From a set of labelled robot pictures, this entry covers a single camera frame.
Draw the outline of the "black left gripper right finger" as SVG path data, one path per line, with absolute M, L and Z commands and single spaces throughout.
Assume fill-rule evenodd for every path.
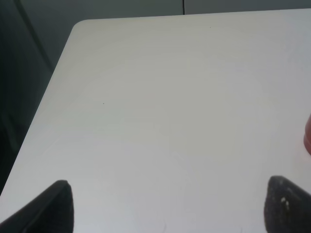
M 309 233 L 311 195 L 283 176 L 272 176 L 264 203 L 264 224 L 268 233 Z

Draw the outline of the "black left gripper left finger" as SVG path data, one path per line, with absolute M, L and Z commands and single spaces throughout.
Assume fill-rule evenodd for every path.
M 0 224 L 2 233 L 72 233 L 74 204 L 68 181 L 58 180 Z

